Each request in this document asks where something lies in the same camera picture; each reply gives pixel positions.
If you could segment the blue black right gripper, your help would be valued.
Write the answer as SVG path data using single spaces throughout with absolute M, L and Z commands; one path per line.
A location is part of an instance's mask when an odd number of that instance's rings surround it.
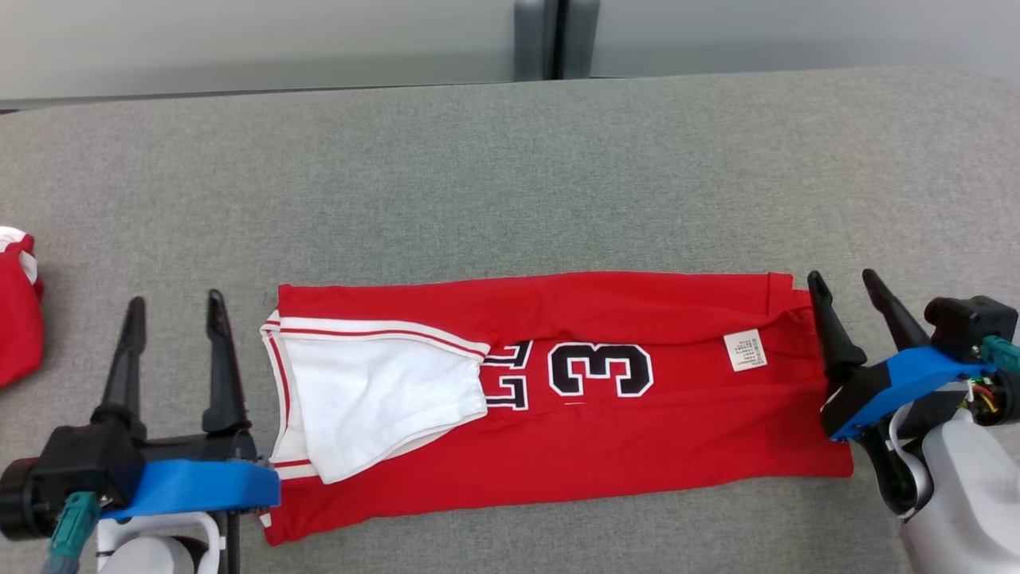
M 871 366 L 865 366 L 864 350 L 846 333 L 821 273 L 812 271 L 806 276 L 828 381 L 821 427 L 831 441 L 856 438 L 865 427 L 948 383 L 998 370 L 997 364 L 962 363 L 930 348 L 932 340 L 874 269 L 864 269 L 862 280 L 872 305 L 885 319 L 896 349 L 902 350 Z

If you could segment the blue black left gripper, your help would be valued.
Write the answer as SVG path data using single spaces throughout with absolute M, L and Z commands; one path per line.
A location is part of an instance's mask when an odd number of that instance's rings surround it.
M 128 312 L 92 424 L 114 421 L 131 438 L 146 438 L 141 421 L 141 355 L 147 343 L 143 297 L 128 302 Z M 209 407 L 202 431 L 143 443 L 146 465 L 131 504 L 108 508 L 104 519 L 172 513 L 249 512 L 280 504 L 280 476 L 260 457 L 247 431 L 251 427 L 234 348 L 226 301 L 217 289 L 208 292 L 206 334 L 210 342 Z

